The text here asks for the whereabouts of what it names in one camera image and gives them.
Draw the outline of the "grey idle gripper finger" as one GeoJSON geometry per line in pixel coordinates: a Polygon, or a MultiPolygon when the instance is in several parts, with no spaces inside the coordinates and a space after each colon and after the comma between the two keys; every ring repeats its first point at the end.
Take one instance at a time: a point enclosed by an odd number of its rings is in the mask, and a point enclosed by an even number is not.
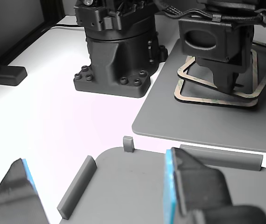
{"type": "Polygon", "coordinates": [[[165,153],[163,222],[165,224],[266,224],[256,206],[233,205],[223,173],[183,149],[165,153]]]}
{"type": "Polygon", "coordinates": [[[27,161],[14,161],[0,182],[0,224],[48,222],[27,161]]]}

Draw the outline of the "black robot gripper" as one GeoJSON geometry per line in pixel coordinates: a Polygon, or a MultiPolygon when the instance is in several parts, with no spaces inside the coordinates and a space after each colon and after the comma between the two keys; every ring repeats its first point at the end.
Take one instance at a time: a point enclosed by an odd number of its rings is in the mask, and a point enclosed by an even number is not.
{"type": "Polygon", "coordinates": [[[233,85],[235,89],[244,88],[253,25],[190,17],[179,20],[179,30],[182,52],[213,72],[214,85],[220,92],[231,93],[233,85]]]}

